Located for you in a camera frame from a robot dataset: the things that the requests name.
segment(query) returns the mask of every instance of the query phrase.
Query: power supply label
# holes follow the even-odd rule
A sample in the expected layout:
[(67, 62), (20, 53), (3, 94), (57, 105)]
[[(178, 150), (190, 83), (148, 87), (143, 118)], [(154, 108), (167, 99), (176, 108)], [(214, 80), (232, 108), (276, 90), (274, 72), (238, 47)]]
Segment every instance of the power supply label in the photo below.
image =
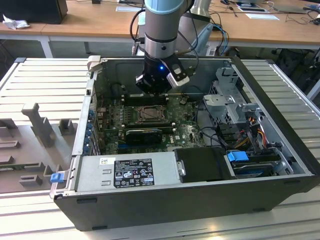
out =
[(131, 188), (155, 185), (151, 158), (114, 161), (115, 188)]

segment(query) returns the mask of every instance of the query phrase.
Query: computer case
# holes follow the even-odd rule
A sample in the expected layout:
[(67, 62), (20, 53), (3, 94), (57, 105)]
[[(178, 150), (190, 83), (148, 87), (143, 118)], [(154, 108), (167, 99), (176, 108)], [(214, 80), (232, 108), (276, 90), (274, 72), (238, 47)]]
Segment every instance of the computer case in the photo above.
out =
[(67, 15), (66, 0), (1, 0), (0, 13), (29, 23), (60, 24)]

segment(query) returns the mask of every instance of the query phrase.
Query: wooden desk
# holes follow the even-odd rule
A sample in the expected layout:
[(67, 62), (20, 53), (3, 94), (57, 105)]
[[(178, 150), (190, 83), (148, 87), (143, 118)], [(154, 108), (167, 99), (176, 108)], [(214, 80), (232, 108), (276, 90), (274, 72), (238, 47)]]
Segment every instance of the wooden desk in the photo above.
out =
[[(306, 1), (274, 0), (276, 3), (305, 6)], [(129, 25), (134, 12), (117, 12), (113, 2), (91, 4), (91, 1), (67, 1), (68, 14), (62, 24), (31, 24), (30, 28), (11, 30), (0, 26), (0, 39), (37, 40), (41, 42), (47, 58), (52, 58), (51, 41), (72, 42), (113, 42), (132, 43)], [(231, 3), (236, 12), (240, 12)], [(218, 11), (223, 28), (229, 34), (229, 46), (259, 48), (318, 49), (320, 47), (320, 26), (301, 25), (294, 21), (285, 22), (286, 14), (274, 14), (280, 20), (250, 19), (244, 13), (238, 17), (219, 0), (214, 0), (210, 9)], [(212, 15), (218, 23), (216, 14)], [(290, 14), (301, 21), (305, 14)], [(209, 45), (215, 46), (221, 41), (221, 34), (213, 32)]]
[[(309, 2), (300, 0), (275, 0), (275, 3), (281, 5), (296, 5), (306, 7), (305, 4)], [(232, 46), (241, 46), (245, 43), (246, 46), (261, 47), (264, 44), (266, 47), (280, 47), (287, 46), (288, 48), (307, 48), (314, 49), (320, 46), (320, 26), (309, 23), (307, 25), (298, 24), (295, 21), (287, 21), (285, 13), (277, 13), (270, 10), (273, 15), (279, 20), (263, 20), (263, 19), (250, 19), (246, 14), (240, 13), (241, 11), (235, 4), (230, 3), (237, 16), (233, 11), (225, 9), (226, 5), (220, 1), (214, 1), (210, 7), (210, 12), (220, 12), (223, 29), (229, 34), (229, 41)], [(317, 13), (310, 13), (314, 18)], [(219, 23), (219, 18), (216, 14), (212, 15), (214, 21)], [(303, 22), (301, 17), (309, 18), (306, 14), (289, 14), (289, 17)], [(210, 41), (219, 41), (221, 34), (214, 32), (210, 36)]]
[(116, 11), (118, 4), (110, 2), (92, 4), (68, 0), (67, 6), (68, 13), (62, 24), (47, 24), (41, 31), (43, 35), (131, 38), (129, 26), (135, 12)]

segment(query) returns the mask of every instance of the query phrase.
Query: motherboard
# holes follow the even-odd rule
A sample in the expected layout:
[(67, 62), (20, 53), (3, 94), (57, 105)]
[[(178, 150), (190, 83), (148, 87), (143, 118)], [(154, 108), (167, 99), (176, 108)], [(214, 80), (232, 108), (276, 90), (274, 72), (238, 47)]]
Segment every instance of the motherboard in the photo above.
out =
[(113, 99), (98, 108), (101, 153), (154, 153), (204, 147), (195, 122), (197, 107), (197, 102), (181, 94), (156, 102)]

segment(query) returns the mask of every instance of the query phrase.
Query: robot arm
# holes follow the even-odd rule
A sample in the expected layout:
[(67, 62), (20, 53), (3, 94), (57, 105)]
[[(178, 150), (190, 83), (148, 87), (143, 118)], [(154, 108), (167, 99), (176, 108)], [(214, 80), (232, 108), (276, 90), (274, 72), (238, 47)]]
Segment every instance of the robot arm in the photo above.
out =
[(165, 93), (189, 82), (194, 69), (185, 69), (175, 55), (181, 16), (194, 0), (145, 0), (144, 70), (136, 85), (147, 94)]

